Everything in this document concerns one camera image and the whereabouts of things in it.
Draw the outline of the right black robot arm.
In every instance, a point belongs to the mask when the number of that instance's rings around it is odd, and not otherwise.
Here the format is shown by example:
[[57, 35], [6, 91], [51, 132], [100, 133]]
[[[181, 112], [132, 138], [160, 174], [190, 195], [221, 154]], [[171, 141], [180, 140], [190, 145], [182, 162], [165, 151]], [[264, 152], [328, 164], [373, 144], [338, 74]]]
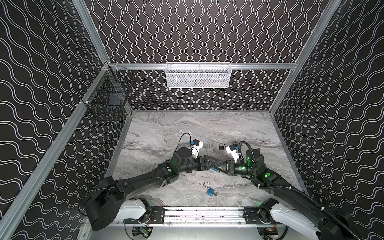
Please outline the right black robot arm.
[[214, 168], [229, 176], [250, 180], [258, 189], [273, 197], [264, 201], [256, 213], [264, 224], [281, 223], [311, 240], [359, 240], [360, 234], [351, 216], [328, 207], [291, 185], [277, 172], [266, 167], [260, 149], [249, 143], [219, 145], [232, 160]]

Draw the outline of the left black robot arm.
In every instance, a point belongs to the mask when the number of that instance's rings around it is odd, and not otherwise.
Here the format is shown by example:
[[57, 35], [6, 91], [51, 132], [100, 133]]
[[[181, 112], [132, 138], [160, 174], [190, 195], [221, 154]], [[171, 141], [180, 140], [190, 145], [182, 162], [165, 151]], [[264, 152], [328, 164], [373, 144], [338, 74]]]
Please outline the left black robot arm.
[[148, 173], [122, 180], [104, 178], [81, 201], [81, 206], [85, 208], [92, 230], [100, 231], [113, 222], [125, 201], [148, 190], [175, 182], [180, 173], [208, 171], [218, 161], [219, 159], [208, 155], [194, 159], [190, 149], [181, 147], [170, 159]]

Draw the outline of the black padlock with key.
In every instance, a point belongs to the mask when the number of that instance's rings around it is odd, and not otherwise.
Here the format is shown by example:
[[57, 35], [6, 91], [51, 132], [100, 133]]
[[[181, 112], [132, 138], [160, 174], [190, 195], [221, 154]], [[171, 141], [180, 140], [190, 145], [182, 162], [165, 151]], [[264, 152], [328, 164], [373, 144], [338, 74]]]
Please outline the black padlock with key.
[[225, 148], [226, 148], [226, 145], [225, 145], [225, 144], [223, 144], [223, 143], [220, 143], [220, 144], [219, 144], [219, 150], [220, 150], [220, 151], [224, 151]]

